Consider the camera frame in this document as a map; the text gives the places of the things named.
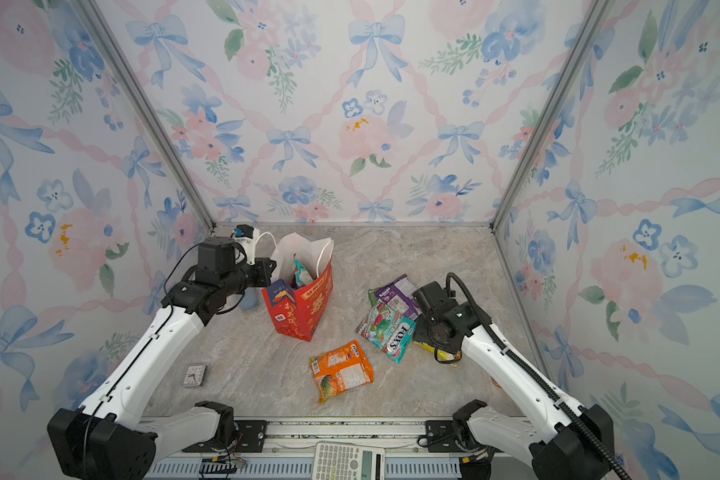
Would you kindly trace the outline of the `teal Fox's candy packet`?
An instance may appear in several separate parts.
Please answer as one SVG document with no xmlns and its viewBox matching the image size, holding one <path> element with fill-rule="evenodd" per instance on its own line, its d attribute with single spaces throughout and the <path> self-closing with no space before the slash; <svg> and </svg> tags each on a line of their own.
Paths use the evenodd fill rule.
<svg viewBox="0 0 720 480">
<path fill-rule="evenodd" d="M 293 282 L 296 290 L 308 287 L 314 282 L 314 277 L 308 268 L 298 259 L 293 260 Z"/>
</svg>

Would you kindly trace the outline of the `red paper gift bag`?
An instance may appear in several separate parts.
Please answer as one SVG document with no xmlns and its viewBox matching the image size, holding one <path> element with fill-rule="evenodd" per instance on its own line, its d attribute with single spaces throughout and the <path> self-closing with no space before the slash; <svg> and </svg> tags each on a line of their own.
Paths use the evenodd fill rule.
<svg viewBox="0 0 720 480">
<path fill-rule="evenodd" d="M 275 331 L 311 341 L 333 291 L 334 241 L 309 240 L 297 233 L 281 238 L 271 255 L 276 261 L 270 286 L 262 289 L 264 304 Z M 293 260 L 298 258 L 314 277 L 308 287 L 293 285 Z"/>
</svg>

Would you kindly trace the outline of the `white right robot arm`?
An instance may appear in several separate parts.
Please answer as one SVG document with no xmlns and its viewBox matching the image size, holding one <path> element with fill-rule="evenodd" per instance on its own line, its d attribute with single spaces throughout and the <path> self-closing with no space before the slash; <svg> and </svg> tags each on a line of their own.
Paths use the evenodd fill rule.
<svg viewBox="0 0 720 480">
<path fill-rule="evenodd" d="M 615 457 L 614 424 L 601 407 L 586 407 L 533 366 L 507 339 L 465 285 L 459 302 L 452 290 L 460 278 L 431 282 L 414 293 L 422 314 L 417 329 L 436 350 L 477 363 L 521 409 L 522 418 L 498 413 L 473 400 L 452 416 L 448 439 L 469 460 L 496 451 L 529 466 L 539 479 L 624 477 Z"/>
</svg>

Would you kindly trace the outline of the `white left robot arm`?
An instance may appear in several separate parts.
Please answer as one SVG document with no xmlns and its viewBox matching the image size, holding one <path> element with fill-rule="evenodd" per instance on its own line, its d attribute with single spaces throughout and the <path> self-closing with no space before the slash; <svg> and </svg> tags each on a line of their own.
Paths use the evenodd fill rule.
<svg viewBox="0 0 720 480">
<path fill-rule="evenodd" d="M 142 479 L 152 465 L 203 443 L 229 453 L 241 435 L 232 407 L 213 401 L 146 421 L 144 410 L 180 353 L 210 321 L 231 312 L 227 300 L 270 285 L 276 261 L 260 257 L 262 233 L 239 225 L 228 237 L 197 245 L 197 262 L 167 288 L 161 307 L 133 349 L 78 407 L 47 425 L 57 461 L 76 479 Z"/>
</svg>

